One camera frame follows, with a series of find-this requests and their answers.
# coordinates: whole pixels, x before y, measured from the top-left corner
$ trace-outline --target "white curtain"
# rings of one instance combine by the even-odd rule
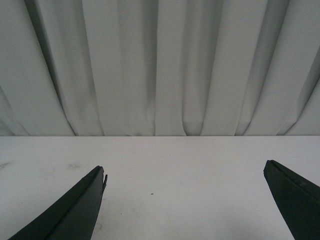
[[[0,135],[320,135],[319,0],[1,0]]]

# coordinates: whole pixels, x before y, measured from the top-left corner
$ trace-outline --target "curtain fold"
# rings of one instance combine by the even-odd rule
[[[318,0],[0,1],[0,135],[320,135],[319,13]]]

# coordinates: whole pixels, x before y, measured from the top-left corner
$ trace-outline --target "fabric backdrop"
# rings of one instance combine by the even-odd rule
[[[1,0],[0,135],[320,135],[319,0]]]

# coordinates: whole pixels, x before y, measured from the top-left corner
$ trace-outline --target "white table surface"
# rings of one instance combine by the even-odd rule
[[[93,240],[293,240],[270,159],[320,185],[319,136],[0,137],[0,239],[100,165]]]

